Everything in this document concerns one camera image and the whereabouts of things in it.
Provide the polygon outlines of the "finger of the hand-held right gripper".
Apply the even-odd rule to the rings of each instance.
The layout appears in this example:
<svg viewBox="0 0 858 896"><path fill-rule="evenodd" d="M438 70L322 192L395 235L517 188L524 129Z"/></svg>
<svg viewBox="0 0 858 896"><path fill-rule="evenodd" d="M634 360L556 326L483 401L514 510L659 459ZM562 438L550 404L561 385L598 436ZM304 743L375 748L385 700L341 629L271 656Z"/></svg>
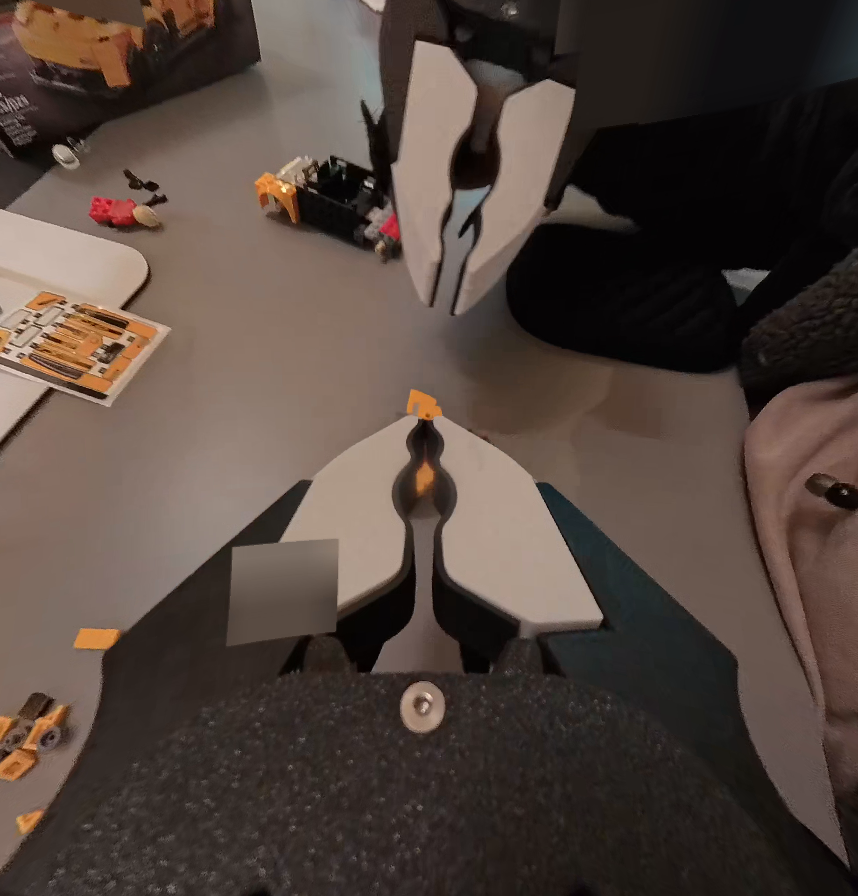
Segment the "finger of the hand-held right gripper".
<svg viewBox="0 0 858 896"><path fill-rule="evenodd" d="M547 79L507 97L497 121L498 173L478 207L478 235L451 313L465 315L506 274L547 212L575 89Z"/></svg>
<svg viewBox="0 0 858 896"><path fill-rule="evenodd" d="M398 158L391 171L404 260L417 297L427 307L435 303L443 263L452 166L477 101L478 87L450 47L415 41Z"/></svg>

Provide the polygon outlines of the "lego sticker sheet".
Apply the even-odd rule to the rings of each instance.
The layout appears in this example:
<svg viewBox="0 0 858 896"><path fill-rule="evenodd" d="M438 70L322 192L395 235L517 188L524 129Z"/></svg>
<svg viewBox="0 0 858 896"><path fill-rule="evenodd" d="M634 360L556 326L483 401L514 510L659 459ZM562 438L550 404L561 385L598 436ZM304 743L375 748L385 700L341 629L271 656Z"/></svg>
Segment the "lego sticker sheet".
<svg viewBox="0 0 858 896"><path fill-rule="evenodd" d="M43 291L0 315L0 371L110 407L170 333L122 308Z"/></svg>

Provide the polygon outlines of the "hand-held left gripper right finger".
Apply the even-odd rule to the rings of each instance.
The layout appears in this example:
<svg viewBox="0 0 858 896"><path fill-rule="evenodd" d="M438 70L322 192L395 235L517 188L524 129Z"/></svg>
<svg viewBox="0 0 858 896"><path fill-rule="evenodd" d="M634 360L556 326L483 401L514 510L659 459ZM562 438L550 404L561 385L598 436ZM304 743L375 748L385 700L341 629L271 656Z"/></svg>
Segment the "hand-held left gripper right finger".
<svg viewBox="0 0 858 896"><path fill-rule="evenodd" d="M436 418L432 595L464 670L483 673L513 639L593 632L605 621L539 484L508 454Z"/></svg>

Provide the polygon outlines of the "orange lego arch piece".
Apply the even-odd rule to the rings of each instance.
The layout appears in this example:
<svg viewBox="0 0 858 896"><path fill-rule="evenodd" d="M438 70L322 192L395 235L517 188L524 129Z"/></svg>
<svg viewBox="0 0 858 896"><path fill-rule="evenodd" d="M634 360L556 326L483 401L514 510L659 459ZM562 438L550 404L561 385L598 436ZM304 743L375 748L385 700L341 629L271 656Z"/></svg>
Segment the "orange lego arch piece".
<svg viewBox="0 0 858 896"><path fill-rule="evenodd" d="M286 213L293 225L298 225L301 222L298 190L295 183L267 172L255 180L254 187L262 210L271 210L277 207Z"/></svg>

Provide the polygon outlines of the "small orange lego wedge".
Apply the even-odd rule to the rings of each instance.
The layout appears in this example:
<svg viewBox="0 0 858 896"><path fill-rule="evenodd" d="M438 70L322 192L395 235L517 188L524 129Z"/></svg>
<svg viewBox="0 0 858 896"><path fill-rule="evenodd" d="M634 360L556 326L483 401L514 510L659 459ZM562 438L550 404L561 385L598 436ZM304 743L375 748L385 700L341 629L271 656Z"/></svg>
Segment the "small orange lego wedge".
<svg viewBox="0 0 858 896"><path fill-rule="evenodd" d="M442 408L434 397L416 389L409 392L407 413L428 422L443 415ZM414 483L415 494L419 498L427 496L434 487L435 467L427 447L423 449L423 460L416 469Z"/></svg>

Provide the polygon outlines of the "hoodie drawstring toggle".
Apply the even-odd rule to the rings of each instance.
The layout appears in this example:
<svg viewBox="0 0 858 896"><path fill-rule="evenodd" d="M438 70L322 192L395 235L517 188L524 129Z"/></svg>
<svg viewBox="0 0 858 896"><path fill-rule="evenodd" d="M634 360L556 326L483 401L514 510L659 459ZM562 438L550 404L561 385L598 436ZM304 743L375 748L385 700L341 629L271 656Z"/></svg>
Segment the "hoodie drawstring toggle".
<svg viewBox="0 0 858 896"><path fill-rule="evenodd" d="M809 476L804 487L811 495L844 511L858 510L858 486L839 480L827 473Z"/></svg>

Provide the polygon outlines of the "beige hoodie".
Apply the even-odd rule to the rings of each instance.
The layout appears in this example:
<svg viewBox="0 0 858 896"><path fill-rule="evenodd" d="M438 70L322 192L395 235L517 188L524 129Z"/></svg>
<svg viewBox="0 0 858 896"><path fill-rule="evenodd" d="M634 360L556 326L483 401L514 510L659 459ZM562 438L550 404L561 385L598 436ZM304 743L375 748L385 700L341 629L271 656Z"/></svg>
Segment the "beige hoodie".
<svg viewBox="0 0 858 896"><path fill-rule="evenodd" d="M858 826L858 510L806 491L815 473L858 486L858 376L785 389L745 432L754 528L815 700L842 822Z"/></svg>

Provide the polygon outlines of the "white tray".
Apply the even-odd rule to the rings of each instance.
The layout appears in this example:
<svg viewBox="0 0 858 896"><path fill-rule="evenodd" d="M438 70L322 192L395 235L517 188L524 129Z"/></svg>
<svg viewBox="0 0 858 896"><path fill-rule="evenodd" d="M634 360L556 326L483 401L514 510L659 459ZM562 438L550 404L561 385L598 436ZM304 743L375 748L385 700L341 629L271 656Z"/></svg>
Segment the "white tray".
<svg viewBox="0 0 858 896"><path fill-rule="evenodd" d="M0 209L0 320L40 292L125 308L148 275L135 249ZM0 367L0 444L49 392Z"/></svg>

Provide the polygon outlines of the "cluster of small lego pieces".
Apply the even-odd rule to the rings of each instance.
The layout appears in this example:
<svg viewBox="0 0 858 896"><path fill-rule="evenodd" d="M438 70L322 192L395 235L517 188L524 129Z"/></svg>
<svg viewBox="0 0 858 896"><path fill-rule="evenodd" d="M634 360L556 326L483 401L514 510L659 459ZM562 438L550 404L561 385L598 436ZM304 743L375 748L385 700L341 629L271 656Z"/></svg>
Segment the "cluster of small lego pieces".
<svg viewBox="0 0 858 896"><path fill-rule="evenodd" d="M0 713L0 780L25 777L48 756L67 744L71 705L44 692L31 692L20 708Z"/></svg>

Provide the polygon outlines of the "lego set cardboard box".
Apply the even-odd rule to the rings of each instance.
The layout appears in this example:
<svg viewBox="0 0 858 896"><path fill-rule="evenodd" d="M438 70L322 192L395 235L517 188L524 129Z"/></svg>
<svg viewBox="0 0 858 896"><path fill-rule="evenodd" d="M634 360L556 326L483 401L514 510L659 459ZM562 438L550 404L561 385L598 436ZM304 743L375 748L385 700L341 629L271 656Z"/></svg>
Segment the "lego set cardboard box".
<svg viewBox="0 0 858 896"><path fill-rule="evenodd" d="M48 151L258 61L249 1L0 2L0 151Z"/></svg>

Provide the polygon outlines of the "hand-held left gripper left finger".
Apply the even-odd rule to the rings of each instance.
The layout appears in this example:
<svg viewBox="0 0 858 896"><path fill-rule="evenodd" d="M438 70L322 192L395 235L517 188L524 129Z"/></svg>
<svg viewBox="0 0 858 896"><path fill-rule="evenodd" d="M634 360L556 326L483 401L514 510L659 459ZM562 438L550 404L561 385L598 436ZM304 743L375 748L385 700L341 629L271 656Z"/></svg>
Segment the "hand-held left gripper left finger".
<svg viewBox="0 0 858 896"><path fill-rule="evenodd" d="M422 421L403 417L357 442L311 480L281 543L334 541L336 638L362 673L415 609L415 545L408 510Z"/></svg>

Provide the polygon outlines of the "black lego chassis assembly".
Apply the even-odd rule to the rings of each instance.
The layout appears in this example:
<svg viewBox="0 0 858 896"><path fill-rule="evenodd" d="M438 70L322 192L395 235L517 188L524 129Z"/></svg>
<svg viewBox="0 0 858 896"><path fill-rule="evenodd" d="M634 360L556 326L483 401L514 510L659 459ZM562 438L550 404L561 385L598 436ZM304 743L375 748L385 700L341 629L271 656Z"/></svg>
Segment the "black lego chassis assembly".
<svg viewBox="0 0 858 896"><path fill-rule="evenodd" d="M275 173L295 183L298 225L370 249L382 262L401 257L401 232L390 196L375 173L335 155L299 156Z"/></svg>

